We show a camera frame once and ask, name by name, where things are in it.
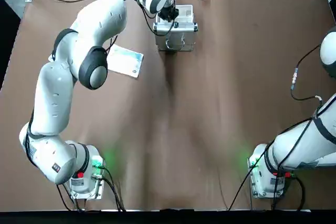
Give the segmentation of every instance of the metal briefcase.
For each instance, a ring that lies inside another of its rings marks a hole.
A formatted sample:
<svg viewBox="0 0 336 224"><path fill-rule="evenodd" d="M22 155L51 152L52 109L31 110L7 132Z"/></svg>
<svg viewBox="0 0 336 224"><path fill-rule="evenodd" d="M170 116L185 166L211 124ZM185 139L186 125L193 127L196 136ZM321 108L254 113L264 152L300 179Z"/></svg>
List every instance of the metal briefcase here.
<svg viewBox="0 0 336 224"><path fill-rule="evenodd" d="M192 51L194 48L198 25L194 23L193 6L177 5L176 8L179 15L175 19L171 32L166 36L155 36L159 51ZM167 22L156 15L153 31L159 35L164 35L171 26L171 22Z"/></svg>

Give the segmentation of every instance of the brown table surface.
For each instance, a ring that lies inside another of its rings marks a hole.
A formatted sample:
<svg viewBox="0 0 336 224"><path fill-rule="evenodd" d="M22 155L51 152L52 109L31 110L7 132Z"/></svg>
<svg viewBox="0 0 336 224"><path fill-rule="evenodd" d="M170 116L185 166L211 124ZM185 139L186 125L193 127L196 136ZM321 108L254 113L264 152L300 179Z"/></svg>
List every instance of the brown table surface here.
<svg viewBox="0 0 336 224"><path fill-rule="evenodd" d="M18 134L57 34L92 1L27 4L0 93L0 211L64 209L56 186L27 160ZM176 0L193 5L199 32L194 51L167 55L157 52L136 2L126 3L128 24L116 44L144 54L139 78L109 72L99 90L76 85L61 136L99 149L129 209L224 209L255 146L315 110L316 101L294 101L289 88L297 61L334 25L328 1ZM327 100L335 86L318 51L302 63L297 96ZM305 208L336 207L333 168L297 173ZM295 209L300 197L293 182L278 206ZM86 205L115 209L108 187L103 200ZM253 207L269 209L270 200L254 199ZM248 183L233 208L250 208Z"/></svg>

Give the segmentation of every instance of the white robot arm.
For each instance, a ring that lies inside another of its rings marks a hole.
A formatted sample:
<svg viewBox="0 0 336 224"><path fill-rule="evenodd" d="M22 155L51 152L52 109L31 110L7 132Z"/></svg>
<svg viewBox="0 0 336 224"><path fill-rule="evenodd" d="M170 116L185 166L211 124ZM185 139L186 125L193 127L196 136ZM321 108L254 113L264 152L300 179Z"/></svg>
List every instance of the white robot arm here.
<svg viewBox="0 0 336 224"><path fill-rule="evenodd" d="M336 77L336 29L324 38L320 57L330 76ZM285 172L301 168L336 165L336 94L317 111L317 116L278 135L273 144L258 145L248 160L251 171L251 190L255 198L273 198L284 193Z"/></svg>
<svg viewBox="0 0 336 224"><path fill-rule="evenodd" d="M30 121L19 139L28 159L56 185L70 180L77 198L96 198L97 181L92 174L104 161L97 149L59 134L67 127L73 88L77 80L90 90L102 86L107 77L107 53L103 43L122 32L127 22L125 0L97 0L84 7L70 28L57 36L53 62L40 71ZM136 0L152 14L168 20L178 15L174 0Z"/></svg>

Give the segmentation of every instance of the metal mount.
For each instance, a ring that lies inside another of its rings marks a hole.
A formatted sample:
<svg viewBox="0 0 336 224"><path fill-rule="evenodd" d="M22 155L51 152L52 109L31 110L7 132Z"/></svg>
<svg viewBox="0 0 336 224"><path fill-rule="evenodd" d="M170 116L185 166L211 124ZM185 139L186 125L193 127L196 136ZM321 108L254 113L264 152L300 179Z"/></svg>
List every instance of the metal mount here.
<svg viewBox="0 0 336 224"><path fill-rule="evenodd" d="M250 158L247 159L247 167L248 167L248 171L251 170L250 167L252 167L253 164L250 162ZM259 176L259 170L257 167L255 167L252 172L250 173L249 176L249 180L250 180L250 190L251 193L253 195L254 198L256 199L263 199L263 198L273 198L274 193L270 193L270 192L265 192L262 191L259 186L259 180L258 180L258 176ZM276 193L276 197L279 198L282 194L284 193L283 190L279 190Z"/></svg>

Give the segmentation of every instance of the green light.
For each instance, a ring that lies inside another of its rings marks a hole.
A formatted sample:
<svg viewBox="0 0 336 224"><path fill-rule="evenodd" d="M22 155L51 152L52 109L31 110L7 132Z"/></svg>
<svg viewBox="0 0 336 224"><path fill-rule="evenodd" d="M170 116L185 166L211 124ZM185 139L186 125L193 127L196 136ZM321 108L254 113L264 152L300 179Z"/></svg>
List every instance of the green light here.
<svg viewBox="0 0 336 224"><path fill-rule="evenodd" d="M99 167L104 165L104 160L101 156L95 155L92 156L92 166Z"/></svg>

